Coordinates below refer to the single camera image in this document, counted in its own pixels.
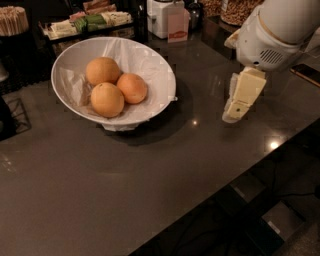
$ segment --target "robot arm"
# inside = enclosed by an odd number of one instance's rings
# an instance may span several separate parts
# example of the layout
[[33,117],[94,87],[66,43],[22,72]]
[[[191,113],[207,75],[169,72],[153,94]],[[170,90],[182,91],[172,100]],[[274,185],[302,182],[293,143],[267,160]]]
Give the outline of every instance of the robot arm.
[[234,74],[223,120],[237,122],[263,90],[265,72],[277,70],[320,26],[320,0],[265,0],[225,42],[245,66]]

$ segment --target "dark table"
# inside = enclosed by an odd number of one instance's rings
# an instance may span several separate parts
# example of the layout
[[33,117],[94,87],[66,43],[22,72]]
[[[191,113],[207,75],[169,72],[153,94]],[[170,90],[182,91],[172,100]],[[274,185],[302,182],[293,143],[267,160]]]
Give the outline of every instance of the dark table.
[[319,88],[285,69],[224,123],[241,68],[199,38],[149,40],[175,70],[178,101],[132,132],[79,118],[50,81],[5,95],[26,129],[0,142],[3,255],[128,255],[319,118]]

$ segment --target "white container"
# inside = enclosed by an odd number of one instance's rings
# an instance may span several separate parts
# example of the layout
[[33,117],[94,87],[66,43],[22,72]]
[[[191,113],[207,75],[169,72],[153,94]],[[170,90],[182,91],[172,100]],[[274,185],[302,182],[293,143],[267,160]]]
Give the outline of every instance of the white container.
[[[113,118],[93,111],[89,101],[92,87],[85,79],[89,61],[102,56],[113,58],[122,72],[135,73],[148,85],[143,102],[126,104],[121,114]],[[71,111],[109,131],[133,130],[177,100],[175,75],[168,62],[151,48],[119,37],[95,37],[73,44],[56,59],[51,81],[55,93]]]
[[168,37],[168,13],[181,13],[184,9],[184,1],[177,2],[157,2],[155,0],[147,1],[148,12],[148,30],[157,37],[164,39]]

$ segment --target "black object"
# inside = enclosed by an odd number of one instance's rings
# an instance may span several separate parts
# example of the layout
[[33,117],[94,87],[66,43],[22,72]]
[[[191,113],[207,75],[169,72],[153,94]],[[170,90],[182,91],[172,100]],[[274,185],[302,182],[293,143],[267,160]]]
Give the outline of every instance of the black object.
[[5,52],[11,56],[16,68],[26,78],[39,72],[40,63],[37,56],[37,46],[32,32],[14,36],[0,37]]
[[0,141],[12,137],[15,134],[15,121],[11,116],[8,105],[0,96]]
[[189,19],[189,29],[194,30],[200,27],[201,22],[201,14],[202,14],[202,7],[198,3],[198,1],[193,1],[187,6],[187,10],[190,13]]

